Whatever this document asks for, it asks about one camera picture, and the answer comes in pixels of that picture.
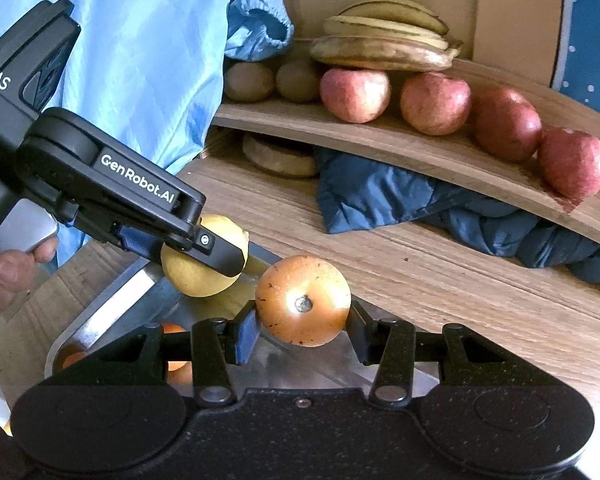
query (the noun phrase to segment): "fingernail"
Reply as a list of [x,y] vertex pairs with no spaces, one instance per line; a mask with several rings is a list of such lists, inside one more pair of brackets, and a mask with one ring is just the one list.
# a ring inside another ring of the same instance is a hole
[[0,282],[15,283],[18,281],[18,266],[8,260],[0,262]]

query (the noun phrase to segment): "potato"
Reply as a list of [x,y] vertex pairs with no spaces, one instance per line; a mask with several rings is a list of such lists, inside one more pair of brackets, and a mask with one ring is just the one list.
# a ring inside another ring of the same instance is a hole
[[368,123],[388,107],[391,84],[381,70],[331,68],[320,79],[320,98],[343,121]]
[[458,131],[471,111],[471,88],[440,72],[418,74],[400,93],[402,117],[419,132],[443,136]]
[[600,191],[600,139],[548,126],[538,148],[542,177],[561,195],[581,200]]
[[475,141],[507,162],[524,162],[536,152],[542,123],[533,105],[513,88],[498,87],[475,101]]
[[276,89],[285,99],[310,103],[320,97],[320,69],[312,59],[285,63],[276,74]]
[[236,63],[224,73],[224,94],[239,103],[264,101],[275,89],[273,70],[262,63]]

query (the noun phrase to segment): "human hand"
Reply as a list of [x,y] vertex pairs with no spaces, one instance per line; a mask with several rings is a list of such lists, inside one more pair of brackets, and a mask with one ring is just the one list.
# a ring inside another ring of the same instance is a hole
[[27,290],[36,273],[36,263],[50,262],[56,254],[58,238],[40,244],[33,254],[21,251],[4,251],[0,254],[0,313],[19,292]]

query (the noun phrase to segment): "curved wooden shelf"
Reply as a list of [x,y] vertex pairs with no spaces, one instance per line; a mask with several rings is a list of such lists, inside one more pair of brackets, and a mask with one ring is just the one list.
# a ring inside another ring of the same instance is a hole
[[[456,60],[449,73],[472,88],[507,84],[536,106],[543,121],[585,130],[600,138],[600,114],[524,78]],[[501,162],[482,152],[467,135],[427,137],[390,113],[367,124],[346,124],[319,104],[271,99],[258,104],[222,104],[214,124],[301,140],[354,153],[458,184],[556,222],[600,243],[600,193],[580,204],[556,196],[533,165]]]

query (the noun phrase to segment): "wooden table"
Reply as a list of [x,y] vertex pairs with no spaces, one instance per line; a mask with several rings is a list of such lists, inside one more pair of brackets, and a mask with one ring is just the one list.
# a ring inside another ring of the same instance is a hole
[[[326,258],[354,294],[381,308],[432,331],[464,323],[577,388],[598,414],[587,461],[600,467],[600,287],[564,269],[529,270],[485,256],[418,224],[327,235],[315,180],[265,175],[234,144],[194,160],[180,176],[206,194],[207,212],[229,216],[264,248]],[[90,243],[7,323],[0,382],[10,404],[43,378],[55,338],[134,259]]]

